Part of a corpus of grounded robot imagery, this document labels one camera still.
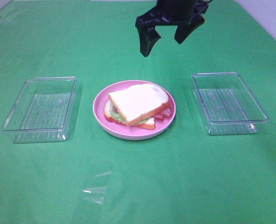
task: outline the green tablecloth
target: green tablecloth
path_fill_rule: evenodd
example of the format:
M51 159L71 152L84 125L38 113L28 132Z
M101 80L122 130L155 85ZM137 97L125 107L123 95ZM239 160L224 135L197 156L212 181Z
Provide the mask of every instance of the green tablecloth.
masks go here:
M162 39L144 58L134 23L154 4L12 1L2 9L0 224L276 224L276 41L233 0L215 0L181 45L175 27L157 27ZM269 115L257 134L205 132L191 75L223 71L240 73ZM81 89L72 136L13 144L1 127L25 79L65 76ZM99 91L135 79L163 86L177 103L171 126L149 140L113 137L92 112ZM101 188L85 195L91 187Z

